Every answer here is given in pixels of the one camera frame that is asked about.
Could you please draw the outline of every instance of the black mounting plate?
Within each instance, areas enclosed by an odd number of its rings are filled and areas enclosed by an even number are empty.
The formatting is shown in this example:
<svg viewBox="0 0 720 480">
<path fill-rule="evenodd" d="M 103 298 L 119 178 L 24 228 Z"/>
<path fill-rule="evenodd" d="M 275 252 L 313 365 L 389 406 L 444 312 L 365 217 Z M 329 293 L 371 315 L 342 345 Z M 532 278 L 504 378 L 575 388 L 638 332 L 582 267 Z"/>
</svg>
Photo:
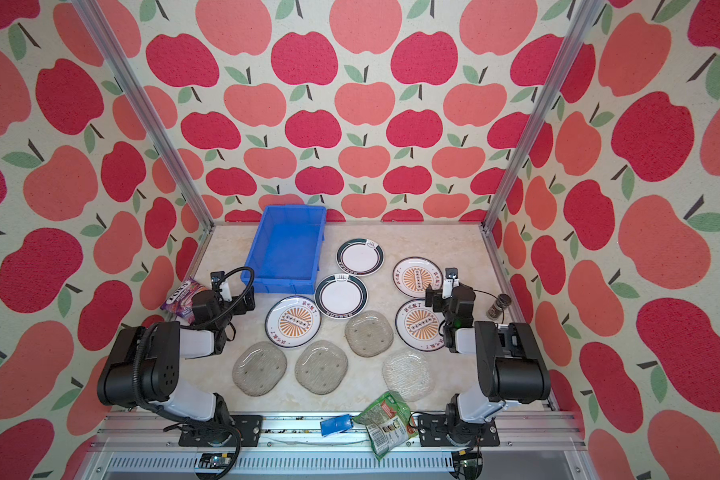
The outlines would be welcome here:
<svg viewBox="0 0 720 480">
<path fill-rule="evenodd" d="M 420 414 L 416 419 L 418 426 L 418 437 L 422 447 L 460 447 L 463 445 L 452 442 L 445 426 L 445 414 L 430 415 Z M 480 437 L 481 447 L 498 447 L 500 445 L 499 434 L 496 430 L 496 423 L 491 420 L 485 424 L 484 434 Z"/>
<path fill-rule="evenodd" d="M 259 445 L 259 436 L 261 435 L 262 420 L 260 415 L 232 415 L 235 421 L 235 427 L 240 431 L 242 437 L 242 446 L 255 447 Z M 214 446 L 214 448 L 234 447 L 235 441 L 229 439 L 222 445 Z M 203 440 L 195 440 L 195 438 L 187 432 L 182 432 L 179 438 L 179 447 L 198 447 L 208 448 L 208 443 Z"/>
</svg>

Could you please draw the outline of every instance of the plate with black rim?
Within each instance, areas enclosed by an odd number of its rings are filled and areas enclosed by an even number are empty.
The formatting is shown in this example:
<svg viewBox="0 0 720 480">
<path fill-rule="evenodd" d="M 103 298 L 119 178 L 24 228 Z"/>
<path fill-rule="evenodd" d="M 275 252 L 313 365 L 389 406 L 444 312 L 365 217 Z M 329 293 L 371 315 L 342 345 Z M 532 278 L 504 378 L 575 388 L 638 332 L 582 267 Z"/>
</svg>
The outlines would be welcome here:
<svg viewBox="0 0 720 480">
<path fill-rule="evenodd" d="M 429 285 L 432 285 L 434 290 L 442 288 L 443 274 L 434 262 L 420 256 L 410 256 L 394 266 L 392 281 L 404 294 L 413 298 L 424 298 Z"/>
<path fill-rule="evenodd" d="M 289 296 L 266 314 L 266 335 L 277 346 L 292 348 L 315 338 L 320 330 L 320 311 L 305 296 Z"/>
<path fill-rule="evenodd" d="M 373 240 L 353 238 L 338 248 L 336 263 L 347 274 L 370 275 L 384 264 L 384 250 Z"/>
<path fill-rule="evenodd" d="M 327 276 L 315 289 L 315 303 L 323 314 L 337 319 L 352 318 L 365 308 L 368 291 L 359 278 L 349 274 Z"/>
<path fill-rule="evenodd" d="M 424 300 L 414 299 L 403 303 L 394 318 L 394 328 L 400 338 L 411 348 L 422 352 L 440 350 L 445 345 L 440 334 L 440 324 L 444 320 L 442 313 L 435 313 L 424 304 Z"/>
</svg>

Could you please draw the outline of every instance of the snack bag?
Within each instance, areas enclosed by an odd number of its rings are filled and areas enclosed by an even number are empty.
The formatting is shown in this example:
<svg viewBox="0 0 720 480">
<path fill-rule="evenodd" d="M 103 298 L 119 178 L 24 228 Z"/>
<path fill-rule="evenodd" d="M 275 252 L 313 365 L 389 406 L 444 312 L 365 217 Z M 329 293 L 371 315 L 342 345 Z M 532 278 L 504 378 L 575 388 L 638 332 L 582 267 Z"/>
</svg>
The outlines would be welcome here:
<svg viewBox="0 0 720 480">
<path fill-rule="evenodd" d="M 377 460 L 417 435 L 416 429 L 410 426 L 411 409 L 395 392 L 385 392 L 352 420 L 365 425 Z"/>
<path fill-rule="evenodd" d="M 168 300 L 166 300 L 160 308 L 166 312 L 175 313 L 189 324 L 192 324 L 195 321 L 195 315 L 192 313 L 192 296 L 203 290 L 210 289 L 195 282 L 195 279 L 188 278 L 184 280 L 184 283 L 179 285 L 179 288 L 168 297 Z"/>
</svg>

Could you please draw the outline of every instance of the black cable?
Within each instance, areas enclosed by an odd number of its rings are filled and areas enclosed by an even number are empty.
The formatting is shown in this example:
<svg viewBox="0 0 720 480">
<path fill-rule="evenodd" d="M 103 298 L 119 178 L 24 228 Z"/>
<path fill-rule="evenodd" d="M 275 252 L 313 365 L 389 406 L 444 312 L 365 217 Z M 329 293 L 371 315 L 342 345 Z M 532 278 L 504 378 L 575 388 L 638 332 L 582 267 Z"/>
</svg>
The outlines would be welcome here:
<svg viewBox="0 0 720 480">
<path fill-rule="evenodd" d="M 238 306 L 238 304 L 239 304 L 240 302 L 242 302 L 242 299 L 245 298 L 245 296 L 251 291 L 251 288 L 253 288 L 253 279 L 256 277 L 256 274 L 254 273 L 253 268 L 251 268 L 251 267 L 249 267 L 249 266 L 239 266 L 239 267 L 235 268 L 234 270 L 232 270 L 231 272 L 229 272 L 228 274 L 225 274 L 225 275 L 224 275 L 224 278 L 222 279 L 222 281 L 224 281 L 224 280 L 230 278 L 232 275 L 237 274 L 237 273 L 239 273 L 239 272 L 243 272 L 243 271 L 248 272 L 248 273 L 251 274 L 251 277 L 248 279 L 248 283 L 246 284 L 246 288 L 244 288 L 244 289 L 242 290 L 242 293 L 240 293 L 240 294 L 237 296 L 237 298 L 235 298 L 234 301 L 233 301 L 227 308 L 224 309 L 223 312 L 221 312 L 221 313 L 220 313 L 219 315 L 217 315 L 217 316 L 214 316 L 211 320 L 207 320 L 207 321 L 202 322 L 202 323 L 193 323 L 193 324 L 190 325 L 190 326 L 182 326 L 182 328 L 183 328 L 183 329 L 188 329 L 188 330 L 202 330 L 202 329 L 204 329 L 205 327 L 207 327 L 208 325 L 211 325 L 211 324 L 219 321 L 220 319 L 224 318 L 224 317 L 227 316 L 236 306 Z"/>
<path fill-rule="evenodd" d="M 173 428 L 179 428 L 182 431 L 185 431 L 184 428 L 181 426 L 189 426 L 194 429 L 207 429 L 210 432 L 213 431 L 219 431 L 222 432 L 228 432 L 231 435 L 235 437 L 236 444 L 235 444 L 235 453 L 232 455 L 230 459 L 230 463 L 224 467 L 223 470 L 221 470 L 218 474 L 214 475 L 212 478 L 209 478 L 208 480 L 220 480 L 221 477 L 226 475 L 230 472 L 233 466 L 237 463 L 237 458 L 240 456 L 240 449 L 242 447 L 242 437 L 240 436 L 240 431 L 237 428 L 229 427 L 226 425 L 222 425 L 220 423 L 211 422 L 211 421 L 198 421 L 190 417 L 180 417 L 178 415 L 174 415 L 171 412 L 167 412 L 163 406 L 154 406 L 151 403 L 148 403 L 144 399 L 144 395 L 141 391 L 141 363 L 144 360 L 144 356 L 146 354 L 146 345 L 148 342 L 151 342 L 151 337 L 155 329 L 158 327 L 159 323 L 154 323 L 149 326 L 149 328 L 146 329 L 144 334 L 141 336 L 141 339 L 139 341 L 139 345 L 136 347 L 136 354 L 134 355 L 134 368 L 131 371 L 131 387 L 134 390 L 134 397 L 136 399 L 136 404 L 147 410 L 148 412 L 156 413 L 157 415 L 167 419 L 171 420 L 172 422 L 176 422 L 179 424 L 179 426 L 170 426 L 163 429 L 163 431 L 168 431 Z"/>
</svg>

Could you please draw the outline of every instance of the green snack bag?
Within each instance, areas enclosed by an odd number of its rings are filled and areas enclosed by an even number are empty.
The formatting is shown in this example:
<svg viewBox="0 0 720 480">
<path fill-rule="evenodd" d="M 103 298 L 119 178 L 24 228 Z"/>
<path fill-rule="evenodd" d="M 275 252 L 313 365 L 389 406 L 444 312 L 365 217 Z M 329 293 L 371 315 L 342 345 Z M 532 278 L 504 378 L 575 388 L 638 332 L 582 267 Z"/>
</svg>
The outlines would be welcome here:
<svg viewBox="0 0 720 480">
<path fill-rule="evenodd" d="M 411 409 L 396 392 L 385 392 L 352 420 L 365 425 L 376 459 L 417 435 L 410 426 Z"/>
</svg>

